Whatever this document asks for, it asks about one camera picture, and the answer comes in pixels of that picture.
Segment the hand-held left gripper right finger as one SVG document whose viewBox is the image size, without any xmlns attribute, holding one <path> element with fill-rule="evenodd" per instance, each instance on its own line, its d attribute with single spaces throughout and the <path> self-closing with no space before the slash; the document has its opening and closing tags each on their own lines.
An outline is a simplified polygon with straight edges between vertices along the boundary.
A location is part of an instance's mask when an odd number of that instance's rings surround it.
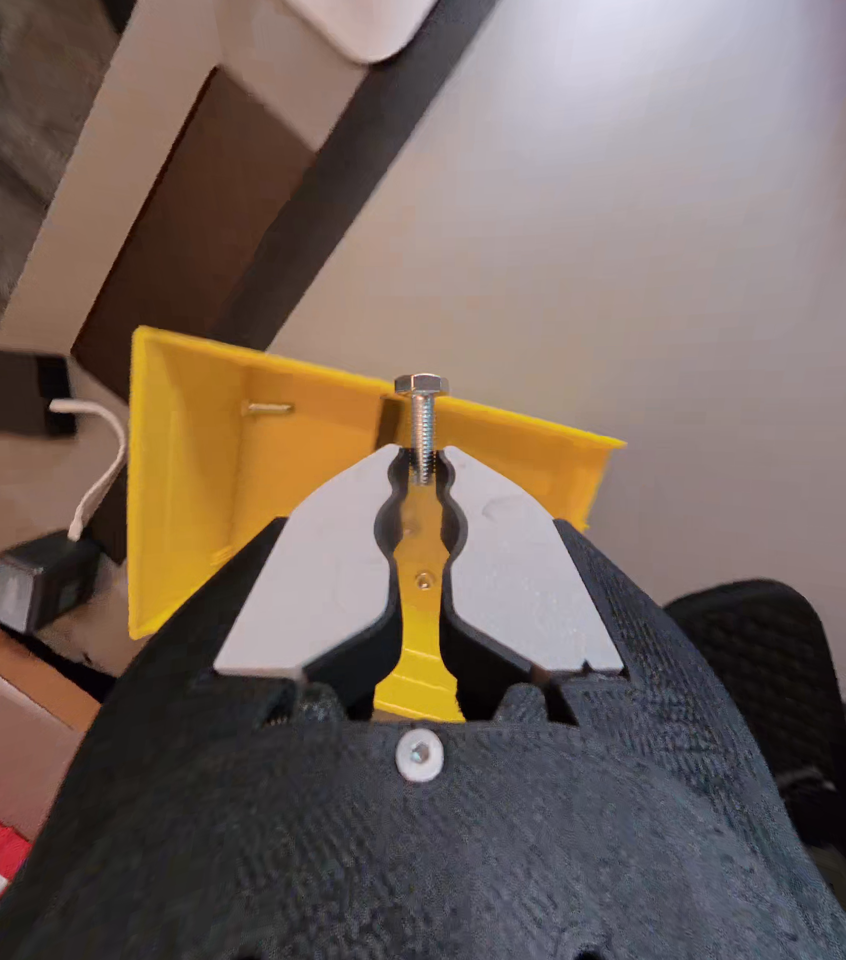
<svg viewBox="0 0 846 960">
<path fill-rule="evenodd" d="M 507 690 L 544 691 L 625 665 L 562 528 L 514 481 L 457 446 L 438 454 L 442 573 L 439 649 L 461 707 Z"/>
</svg>

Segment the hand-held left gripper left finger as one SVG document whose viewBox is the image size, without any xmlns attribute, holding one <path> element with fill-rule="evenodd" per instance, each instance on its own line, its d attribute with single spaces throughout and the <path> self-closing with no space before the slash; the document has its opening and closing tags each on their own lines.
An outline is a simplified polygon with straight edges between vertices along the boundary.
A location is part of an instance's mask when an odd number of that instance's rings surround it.
<svg viewBox="0 0 846 960">
<path fill-rule="evenodd" d="M 213 664 L 222 676 L 322 684 L 364 704 L 397 666 L 403 450 L 388 444 L 286 520 Z"/>
</svg>

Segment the yellow plastic bin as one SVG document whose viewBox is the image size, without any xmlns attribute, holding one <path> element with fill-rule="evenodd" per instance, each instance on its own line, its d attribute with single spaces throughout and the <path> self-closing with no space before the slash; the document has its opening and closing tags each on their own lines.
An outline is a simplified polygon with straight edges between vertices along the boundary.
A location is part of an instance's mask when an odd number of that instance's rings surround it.
<svg viewBox="0 0 846 960">
<path fill-rule="evenodd" d="M 392 383 L 208 339 L 140 327 L 133 335 L 128 460 L 128 633 L 147 641 L 275 518 L 376 449 L 411 443 L 408 399 Z M 246 416 L 286 402 L 285 416 Z M 624 440 L 446 396 L 435 440 L 456 446 L 585 531 Z M 396 551 L 403 654 L 375 707 L 461 722 L 456 681 L 438 664 L 438 594 L 447 550 L 435 494 L 412 493 Z M 433 589 L 415 584 L 433 573 Z"/>
</svg>

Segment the black power adapter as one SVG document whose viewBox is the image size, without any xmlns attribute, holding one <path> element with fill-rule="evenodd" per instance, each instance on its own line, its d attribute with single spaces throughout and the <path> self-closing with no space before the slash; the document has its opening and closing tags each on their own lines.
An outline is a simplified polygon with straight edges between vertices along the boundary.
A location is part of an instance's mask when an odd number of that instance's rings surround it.
<svg viewBox="0 0 846 960">
<path fill-rule="evenodd" d="M 66 530 L 0 552 L 0 625 L 33 635 L 85 604 L 93 594 L 103 551 L 91 537 Z"/>
</svg>

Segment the black box device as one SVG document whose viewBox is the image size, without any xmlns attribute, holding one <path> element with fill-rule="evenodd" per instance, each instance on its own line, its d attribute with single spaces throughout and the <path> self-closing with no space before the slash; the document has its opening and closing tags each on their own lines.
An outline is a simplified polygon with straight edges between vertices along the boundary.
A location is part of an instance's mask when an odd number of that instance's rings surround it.
<svg viewBox="0 0 846 960">
<path fill-rule="evenodd" d="M 69 362 L 63 355 L 0 349 L 0 433 L 28 438 L 73 437 L 74 414 L 50 408 L 70 400 Z"/>
</svg>

